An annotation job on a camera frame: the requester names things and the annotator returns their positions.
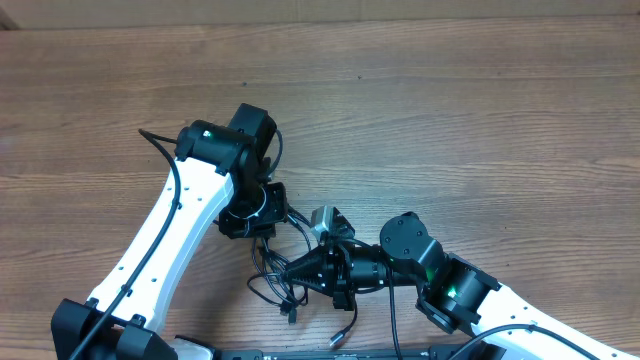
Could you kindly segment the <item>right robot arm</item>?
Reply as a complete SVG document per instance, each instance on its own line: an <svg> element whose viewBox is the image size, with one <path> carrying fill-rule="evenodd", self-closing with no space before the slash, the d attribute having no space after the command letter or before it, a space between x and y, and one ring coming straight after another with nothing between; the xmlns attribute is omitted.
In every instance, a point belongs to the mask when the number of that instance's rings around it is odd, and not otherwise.
<svg viewBox="0 0 640 360"><path fill-rule="evenodd" d="M282 279L329 296L353 311L358 293L413 286L416 308L442 331L468 341L452 353L462 359L487 349L504 359L625 359L627 353L540 311L509 286L454 253L428 233L418 215L388 220L376 245L354 237L336 209L313 213L319 244L286 265Z"/></svg>

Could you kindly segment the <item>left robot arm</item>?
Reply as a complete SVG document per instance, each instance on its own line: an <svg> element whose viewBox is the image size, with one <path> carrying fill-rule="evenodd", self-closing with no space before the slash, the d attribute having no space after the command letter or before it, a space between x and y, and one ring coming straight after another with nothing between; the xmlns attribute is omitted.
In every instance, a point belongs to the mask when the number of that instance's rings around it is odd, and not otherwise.
<svg viewBox="0 0 640 360"><path fill-rule="evenodd" d="M51 320L60 359L213 359L215 349L161 332L186 268L212 224L231 238L269 238L287 219L266 152L280 135L268 112L241 104L226 126L197 120L163 150L170 172L129 248L87 300L63 300Z"/></svg>

